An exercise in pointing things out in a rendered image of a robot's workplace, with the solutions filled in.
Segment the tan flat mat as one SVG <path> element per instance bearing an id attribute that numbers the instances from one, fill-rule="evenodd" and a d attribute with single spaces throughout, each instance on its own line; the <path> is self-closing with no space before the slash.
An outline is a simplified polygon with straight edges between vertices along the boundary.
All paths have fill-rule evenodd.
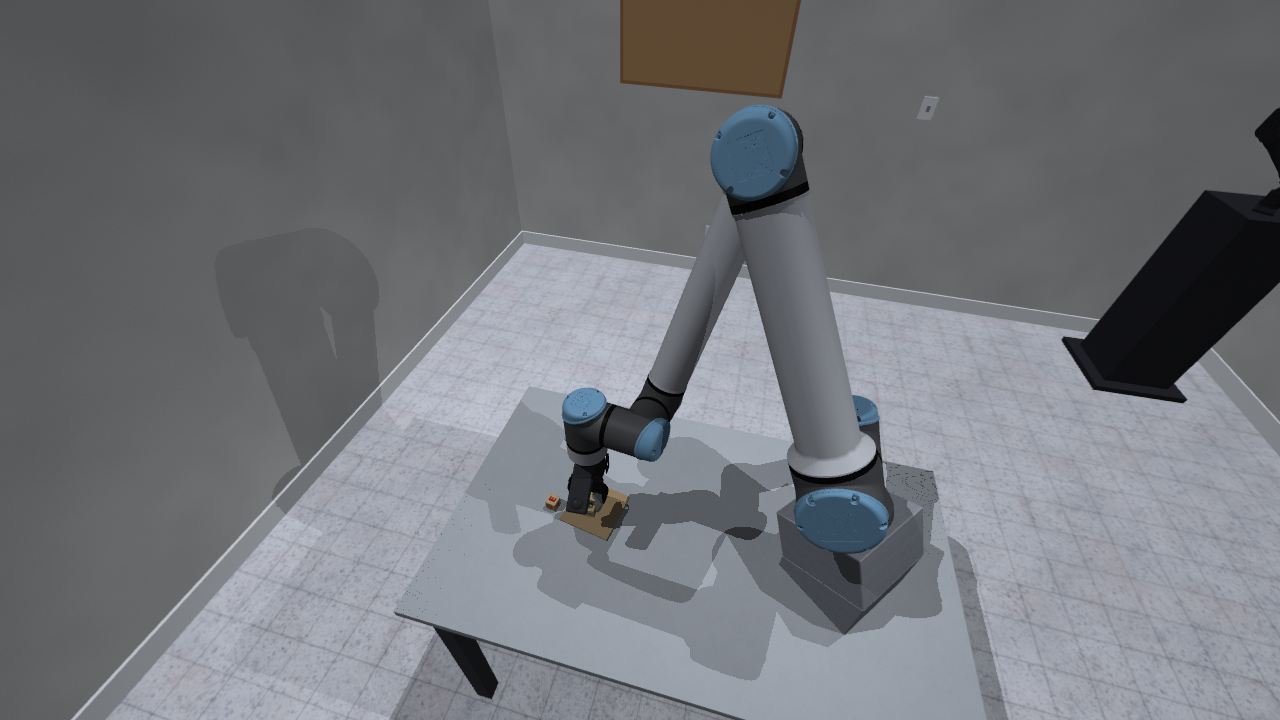
<path id="1" fill-rule="evenodd" d="M 607 541 L 616 521 L 620 519 L 621 512 L 628 502 L 628 498 L 630 497 L 627 495 L 622 495 L 608 488 L 605 503 L 603 503 L 602 510 L 595 514 L 595 518 L 582 516 L 582 514 L 577 512 L 567 512 L 564 509 L 559 520 Z"/>

